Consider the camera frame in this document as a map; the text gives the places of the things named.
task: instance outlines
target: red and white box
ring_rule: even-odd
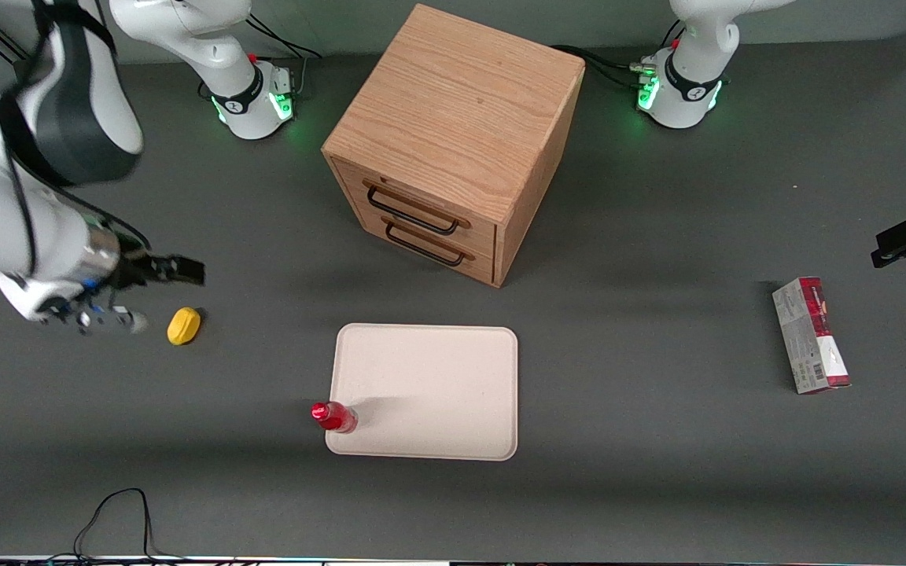
[[[827,326],[827,301],[819,277],[801,277],[773,294],[781,336],[799,395],[848,387],[848,370]]]

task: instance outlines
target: yellow sponge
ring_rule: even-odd
[[[170,325],[166,328],[166,337],[170,344],[187,344],[194,340],[194,334],[198,333],[199,326],[201,315],[190,306],[186,306],[173,315],[173,320],[170,320]]]

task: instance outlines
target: wood grain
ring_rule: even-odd
[[[456,271],[499,287],[558,169],[584,71],[579,57],[418,5],[322,151],[367,232],[407,226],[440,255],[473,255]],[[411,228],[371,207],[370,186],[404,214],[463,227]]]
[[[348,202],[355,207],[356,214],[361,215],[363,209],[380,214],[381,209],[374,208],[368,200],[367,182],[377,182],[377,186],[384,187],[381,193],[374,197],[378,203],[387,204],[389,207],[412,215],[421,221],[432,223],[433,226],[450,226],[456,219],[457,229],[449,236],[434,234],[439,241],[449,241],[457,248],[493,257],[495,248],[495,226],[487,219],[479,218],[468,212],[446,211],[442,203],[426,203],[421,200],[418,193],[393,186],[392,180],[381,175],[374,175],[362,167],[337,159],[334,161],[341,187],[344,189]]]
[[[583,69],[418,5],[324,151],[503,223]]]
[[[536,209],[540,207],[540,201],[547,193],[547,187],[551,185],[551,179],[554,173],[558,171],[558,165],[562,161],[562,155],[565,153],[565,143],[569,139],[569,130],[572,126],[572,115],[575,114],[576,101],[579,99],[579,87],[582,85],[582,76],[576,76],[575,85],[572,86],[571,96],[563,101],[560,108],[560,114],[554,129],[547,136],[547,143],[544,144],[543,151],[533,164],[531,176],[526,182],[525,190],[521,193],[521,198],[517,202],[517,207],[513,211],[513,216],[508,219],[506,226],[499,230],[499,236],[495,242],[495,273],[494,284],[501,287],[506,280],[510,266],[513,265],[515,256],[522,245],[522,239],[529,230],[529,225],[533,222],[533,216],[536,215]]]
[[[395,232],[393,233],[397,237],[409,241],[412,244],[416,244],[418,247],[425,248],[425,250],[431,251],[442,258],[456,260],[458,255],[463,253],[463,262],[459,266],[451,267],[449,269],[458,273],[463,273],[467,277],[476,279],[482,283],[493,285],[492,254],[481,255],[468,250],[462,250],[462,248],[457,248],[453,244],[446,243],[446,241],[439,241],[438,237],[435,237],[435,235],[432,235],[431,233],[423,232],[423,230],[407,225],[407,223],[401,222],[399,219],[394,219],[392,216],[386,214],[377,214],[377,212],[367,211],[364,208],[359,212],[360,218],[366,221],[366,225],[364,225],[363,228],[366,229],[368,233],[371,233],[371,235],[380,237],[382,240],[393,244],[393,246],[400,246],[399,244],[396,244],[395,241],[389,240],[387,237],[387,225],[391,223],[396,227]],[[409,250],[408,252],[418,255],[418,257],[428,259],[424,255],[416,254],[413,251]]]

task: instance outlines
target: white tray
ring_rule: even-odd
[[[335,454],[503,461],[517,450],[517,337],[479,326],[348,325],[330,398],[355,409]]]

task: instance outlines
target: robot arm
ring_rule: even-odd
[[[691,128],[715,108],[722,74],[736,48],[740,28],[734,18],[771,10],[795,0],[670,0],[687,26],[679,46],[643,57],[652,75],[644,79],[639,108],[668,128]]]
[[[42,79],[28,75],[0,93],[0,289],[30,320],[74,318],[86,331],[116,319],[134,330],[140,320],[112,304],[93,305],[93,297],[147,281],[202,284],[204,266],[153,257],[144,241],[55,197],[51,187],[128,175],[142,132],[96,2],[35,0],[35,9],[39,53],[50,53],[53,65]],[[86,311],[91,320],[83,320]]]
[[[182,58],[212,91],[219,118],[242,139],[274,133],[293,115],[286,68],[252,61],[231,35],[199,39],[247,19],[251,0],[112,0],[127,35]]]

